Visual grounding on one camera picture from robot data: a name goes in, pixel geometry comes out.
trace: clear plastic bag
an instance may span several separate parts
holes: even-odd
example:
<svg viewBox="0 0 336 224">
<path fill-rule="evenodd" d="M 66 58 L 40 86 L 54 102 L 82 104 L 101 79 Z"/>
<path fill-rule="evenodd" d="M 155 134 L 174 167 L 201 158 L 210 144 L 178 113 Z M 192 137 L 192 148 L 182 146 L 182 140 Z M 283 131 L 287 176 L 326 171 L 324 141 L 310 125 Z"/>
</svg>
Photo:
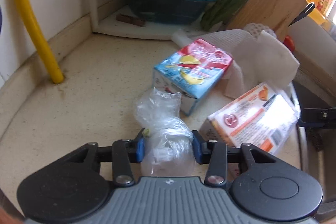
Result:
<svg viewBox="0 0 336 224">
<path fill-rule="evenodd" d="M 189 176 L 195 166 L 193 134 L 179 118 L 181 94 L 157 89 L 135 103 L 135 119 L 146 128 L 144 176 Z"/>
</svg>

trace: juice carton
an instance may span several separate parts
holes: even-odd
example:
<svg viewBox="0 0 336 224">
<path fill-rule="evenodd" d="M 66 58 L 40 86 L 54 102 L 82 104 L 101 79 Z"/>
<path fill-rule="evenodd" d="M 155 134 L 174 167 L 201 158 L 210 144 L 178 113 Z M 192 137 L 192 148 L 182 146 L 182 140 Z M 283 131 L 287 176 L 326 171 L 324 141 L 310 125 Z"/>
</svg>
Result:
<svg viewBox="0 0 336 224">
<path fill-rule="evenodd" d="M 153 86 L 169 93 L 181 92 L 181 110 L 190 115 L 232 60 L 222 49 L 197 39 L 154 67 Z"/>
</svg>

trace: gray gripper base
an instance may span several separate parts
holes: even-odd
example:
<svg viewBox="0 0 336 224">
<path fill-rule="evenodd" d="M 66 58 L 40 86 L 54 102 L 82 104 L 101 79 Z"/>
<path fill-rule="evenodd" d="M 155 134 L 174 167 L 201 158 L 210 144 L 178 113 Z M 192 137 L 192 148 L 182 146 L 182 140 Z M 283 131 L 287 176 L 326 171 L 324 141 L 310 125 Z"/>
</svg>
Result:
<svg viewBox="0 0 336 224">
<path fill-rule="evenodd" d="M 142 177 L 135 186 L 116 189 L 102 209 L 77 223 L 269 224 L 242 212 L 225 190 L 207 187 L 198 177 Z M 317 222 L 307 218 L 295 223 Z"/>
</svg>

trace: knife block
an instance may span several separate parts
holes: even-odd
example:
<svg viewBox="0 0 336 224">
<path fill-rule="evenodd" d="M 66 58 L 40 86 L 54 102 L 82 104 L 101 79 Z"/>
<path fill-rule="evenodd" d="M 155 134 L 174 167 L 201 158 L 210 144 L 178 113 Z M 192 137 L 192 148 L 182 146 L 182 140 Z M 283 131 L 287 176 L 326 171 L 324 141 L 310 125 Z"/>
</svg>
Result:
<svg viewBox="0 0 336 224">
<path fill-rule="evenodd" d="M 249 23 L 261 23 L 270 27 L 283 42 L 288 25 L 306 6 L 306 0 L 247 0 L 226 29 L 243 29 Z"/>
</svg>

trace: kitchen counter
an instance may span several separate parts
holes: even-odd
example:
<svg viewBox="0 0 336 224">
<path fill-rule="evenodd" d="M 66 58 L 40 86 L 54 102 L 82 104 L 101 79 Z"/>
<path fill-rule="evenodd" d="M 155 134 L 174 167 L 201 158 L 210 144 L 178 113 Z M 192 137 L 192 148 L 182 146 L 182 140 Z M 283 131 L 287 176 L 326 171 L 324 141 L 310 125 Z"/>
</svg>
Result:
<svg viewBox="0 0 336 224">
<path fill-rule="evenodd" d="M 155 64 L 177 51 L 172 41 L 124 39 L 94 34 L 61 63 L 66 80 L 42 83 L 22 105 L 0 141 L 0 188 L 17 207 L 16 189 L 31 173 L 91 141 L 100 146 L 134 138 L 140 130 L 133 103 L 152 84 Z M 207 115 L 231 101 L 223 95 L 221 80 L 190 117 L 190 129 L 199 129 Z M 296 133 L 278 157 L 300 168 Z M 132 164 L 136 176 L 140 166 Z M 207 166 L 197 165 L 204 178 Z M 111 179 L 110 164 L 101 174 Z"/>
</svg>

